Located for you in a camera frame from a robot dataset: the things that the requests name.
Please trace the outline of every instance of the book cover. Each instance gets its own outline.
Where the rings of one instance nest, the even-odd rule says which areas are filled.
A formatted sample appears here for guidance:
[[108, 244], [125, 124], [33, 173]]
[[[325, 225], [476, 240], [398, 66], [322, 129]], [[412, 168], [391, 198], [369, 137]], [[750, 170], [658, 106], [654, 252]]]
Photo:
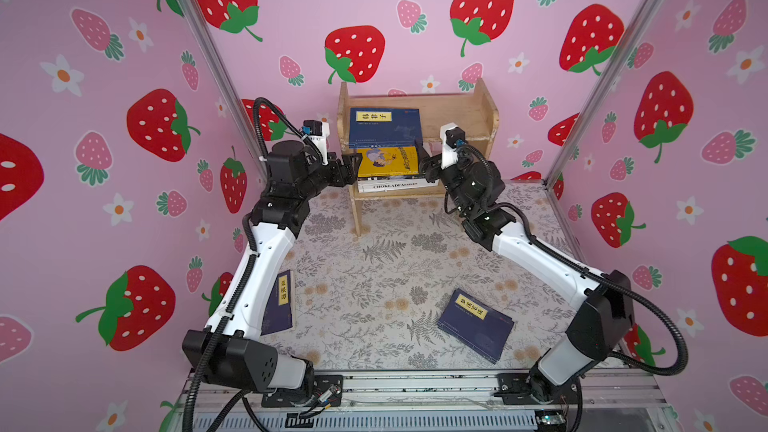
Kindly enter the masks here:
[[514, 321], [457, 288], [437, 325], [495, 364]]
[[422, 142], [422, 123], [418, 109], [350, 109], [351, 149], [407, 147]]

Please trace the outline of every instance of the pink wallpaper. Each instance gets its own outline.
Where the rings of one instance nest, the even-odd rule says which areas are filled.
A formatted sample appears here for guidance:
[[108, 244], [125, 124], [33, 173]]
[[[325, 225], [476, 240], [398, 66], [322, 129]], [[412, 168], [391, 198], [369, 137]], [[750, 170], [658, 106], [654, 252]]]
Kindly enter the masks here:
[[333, 122], [341, 81], [415, 95], [471, 92], [482, 76], [501, 113], [492, 158], [511, 178], [546, 175], [639, 0], [198, 2], [241, 98], [298, 123]]
[[0, 1], [2, 430], [164, 430], [240, 259], [260, 179], [179, 12]]
[[[563, 172], [590, 264], [686, 337], [686, 371], [658, 381], [688, 432], [768, 429], [766, 30], [766, 0], [666, 0]], [[661, 323], [638, 323], [630, 350], [671, 364]]]

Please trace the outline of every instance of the book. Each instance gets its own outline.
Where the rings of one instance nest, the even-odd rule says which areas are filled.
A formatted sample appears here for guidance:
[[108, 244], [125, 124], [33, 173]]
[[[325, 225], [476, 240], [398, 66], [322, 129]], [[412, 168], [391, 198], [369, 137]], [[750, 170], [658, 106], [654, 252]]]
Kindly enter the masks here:
[[437, 325], [495, 364], [502, 358], [514, 321], [457, 288]]
[[408, 147], [422, 142], [422, 123], [418, 109], [350, 109], [351, 149]]

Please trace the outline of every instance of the blue book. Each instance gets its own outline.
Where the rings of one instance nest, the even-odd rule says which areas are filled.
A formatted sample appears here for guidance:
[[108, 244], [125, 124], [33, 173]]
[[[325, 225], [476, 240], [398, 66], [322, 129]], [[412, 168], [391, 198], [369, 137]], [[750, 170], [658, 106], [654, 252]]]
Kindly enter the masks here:
[[422, 144], [422, 123], [418, 109], [352, 107], [350, 148], [408, 147]]
[[457, 288], [437, 325], [495, 364], [502, 358], [514, 321]]

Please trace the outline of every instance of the wooden bookshelf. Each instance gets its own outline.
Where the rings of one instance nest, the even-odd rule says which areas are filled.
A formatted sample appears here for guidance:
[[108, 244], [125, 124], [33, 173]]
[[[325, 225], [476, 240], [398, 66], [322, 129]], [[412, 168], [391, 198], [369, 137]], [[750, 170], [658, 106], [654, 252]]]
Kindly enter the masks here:
[[[351, 107], [418, 109], [425, 144], [440, 143], [440, 127], [454, 122], [466, 132], [467, 142], [486, 157], [491, 155], [498, 130], [498, 109], [482, 78], [478, 79], [473, 93], [397, 97], [350, 96], [346, 82], [342, 82], [336, 116], [342, 153], [355, 152], [349, 147]], [[353, 184], [350, 186], [350, 200], [355, 231], [358, 236], [362, 233], [362, 203], [366, 200], [443, 197], [445, 193], [446, 189], [440, 183], [433, 187], [367, 193], [358, 192], [357, 184]]]

